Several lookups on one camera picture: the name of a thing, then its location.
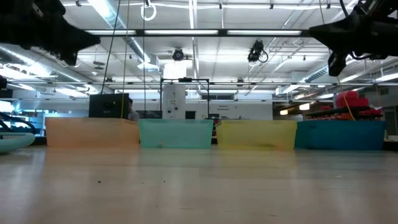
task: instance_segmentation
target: white machine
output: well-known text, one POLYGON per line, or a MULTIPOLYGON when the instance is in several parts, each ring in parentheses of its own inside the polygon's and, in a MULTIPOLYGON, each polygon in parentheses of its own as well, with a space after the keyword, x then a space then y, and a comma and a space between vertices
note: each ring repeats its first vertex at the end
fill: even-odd
POLYGON ((185 119, 185 85, 165 85, 162 106, 163 119, 185 119))

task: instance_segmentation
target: wooden floor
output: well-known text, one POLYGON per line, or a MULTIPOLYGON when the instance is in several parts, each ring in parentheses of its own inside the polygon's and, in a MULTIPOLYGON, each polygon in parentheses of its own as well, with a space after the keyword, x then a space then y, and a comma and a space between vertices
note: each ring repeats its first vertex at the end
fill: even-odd
POLYGON ((154 149, 0 157, 0 223, 398 223, 398 154, 154 149))

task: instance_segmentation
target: plastic bin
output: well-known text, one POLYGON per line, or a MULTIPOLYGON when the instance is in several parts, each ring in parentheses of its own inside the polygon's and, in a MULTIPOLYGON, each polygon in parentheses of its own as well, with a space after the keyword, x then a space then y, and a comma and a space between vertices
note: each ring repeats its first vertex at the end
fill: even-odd
POLYGON ((220 149, 293 150, 296 121, 222 120, 217 124, 220 149))
POLYGON ((381 150, 383 121, 302 121, 297 124, 295 147, 331 150, 381 150))
POLYGON ((120 118, 46 118, 47 145, 67 151, 139 149, 138 124, 120 118))
POLYGON ((144 148, 209 149, 213 120, 140 119, 144 148))

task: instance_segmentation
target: person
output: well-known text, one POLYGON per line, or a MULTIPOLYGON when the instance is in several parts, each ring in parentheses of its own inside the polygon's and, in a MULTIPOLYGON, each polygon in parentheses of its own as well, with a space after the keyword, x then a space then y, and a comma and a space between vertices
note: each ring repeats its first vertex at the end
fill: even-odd
POLYGON ((136 122, 138 122, 138 120, 139 120, 139 115, 138 115, 138 113, 135 112, 135 111, 132 109, 132 99, 130 99, 130 98, 129 98, 129 120, 130 120, 130 121, 136 121, 136 122))

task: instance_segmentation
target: shelf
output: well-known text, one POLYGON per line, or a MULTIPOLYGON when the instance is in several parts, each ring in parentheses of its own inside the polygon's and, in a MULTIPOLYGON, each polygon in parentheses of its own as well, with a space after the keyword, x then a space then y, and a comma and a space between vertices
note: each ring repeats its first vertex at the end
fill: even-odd
MULTIPOLYGON (((360 111, 370 110, 371 108, 368 106, 357 106, 357 107, 350 107, 352 113, 357 113, 360 111)), ((337 108, 337 109, 330 109, 330 110, 323 110, 317 111, 306 114, 306 116, 324 116, 324 115, 332 115, 335 113, 349 113, 348 108, 337 108)))

